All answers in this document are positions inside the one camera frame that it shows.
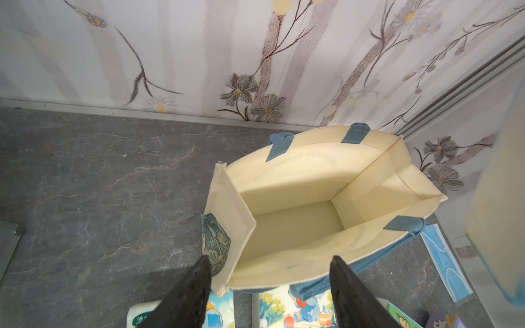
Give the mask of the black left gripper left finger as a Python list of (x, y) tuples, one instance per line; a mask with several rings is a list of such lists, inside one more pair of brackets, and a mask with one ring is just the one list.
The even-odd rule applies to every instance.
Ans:
[(158, 307), (140, 327), (202, 327), (211, 292), (211, 263), (201, 256), (186, 270)]

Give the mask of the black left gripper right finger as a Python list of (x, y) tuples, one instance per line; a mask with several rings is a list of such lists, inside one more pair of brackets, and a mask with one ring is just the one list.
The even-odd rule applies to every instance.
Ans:
[(332, 258), (329, 282), (339, 327), (400, 326), (340, 256)]

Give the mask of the white blue tissue pack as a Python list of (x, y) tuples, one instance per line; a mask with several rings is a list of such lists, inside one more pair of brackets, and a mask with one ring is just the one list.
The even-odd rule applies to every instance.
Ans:
[(465, 221), (466, 236), (505, 299), (524, 306), (524, 87), (496, 138)]

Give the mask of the purple tissue pack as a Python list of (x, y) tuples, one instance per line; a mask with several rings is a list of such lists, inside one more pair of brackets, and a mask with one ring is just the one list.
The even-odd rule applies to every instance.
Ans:
[(466, 328), (466, 325), (458, 316), (436, 312), (430, 314), (425, 328)]

